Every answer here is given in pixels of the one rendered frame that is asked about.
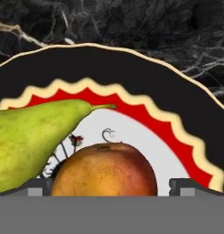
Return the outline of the black red white plate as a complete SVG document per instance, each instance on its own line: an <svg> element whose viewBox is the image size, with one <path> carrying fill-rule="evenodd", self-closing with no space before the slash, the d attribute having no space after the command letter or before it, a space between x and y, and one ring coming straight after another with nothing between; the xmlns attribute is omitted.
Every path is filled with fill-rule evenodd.
<svg viewBox="0 0 224 234"><path fill-rule="evenodd" d="M0 64L0 110L67 98L114 104L163 139L191 178L224 192L224 105L173 66L92 43L41 48Z"/></svg>

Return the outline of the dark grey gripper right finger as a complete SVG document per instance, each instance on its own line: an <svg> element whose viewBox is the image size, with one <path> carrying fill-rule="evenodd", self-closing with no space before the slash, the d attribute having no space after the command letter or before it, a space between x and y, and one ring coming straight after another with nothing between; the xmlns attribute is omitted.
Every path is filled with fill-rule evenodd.
<svg viewBox="0 0 224 234"><path fill-rule="evenodd" d="M171 178L169 180L169 196L199 197L199 196L224 196L224 193L205 188L191 178Z"/></svg>

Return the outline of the green pear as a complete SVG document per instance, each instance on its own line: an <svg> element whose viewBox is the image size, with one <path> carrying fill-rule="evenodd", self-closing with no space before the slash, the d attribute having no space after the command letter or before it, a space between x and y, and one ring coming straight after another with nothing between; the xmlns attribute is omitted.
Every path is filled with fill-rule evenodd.
<svg viewBox="0 0 224 234"><path fill-rule="evenodd" d="M0 193L37 177L58 145L105 106L63 100L0 111Z"/></svg>

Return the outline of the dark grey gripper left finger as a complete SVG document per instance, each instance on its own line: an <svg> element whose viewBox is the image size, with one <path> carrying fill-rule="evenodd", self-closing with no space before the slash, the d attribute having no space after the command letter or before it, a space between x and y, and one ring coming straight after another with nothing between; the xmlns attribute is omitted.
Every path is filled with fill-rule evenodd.
<svg viewBox="0 0 224 234"><path fill-rule="evenodd" d="M21 187L14 188L3 193L1 196L21 197L48 197L51 191L52 180L50 178L34 178L24 183Z"/></svg>

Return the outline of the orange red apple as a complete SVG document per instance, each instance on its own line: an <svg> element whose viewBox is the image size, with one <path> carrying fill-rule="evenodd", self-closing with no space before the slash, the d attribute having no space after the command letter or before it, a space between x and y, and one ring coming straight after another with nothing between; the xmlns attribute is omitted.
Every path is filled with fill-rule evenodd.
<svg viewBox="0 0 224 234"><path fill-rule="evenodd" d="M51 188L53 197L156 196L154 169L133 146L94 144L67 159Z"/></svg>

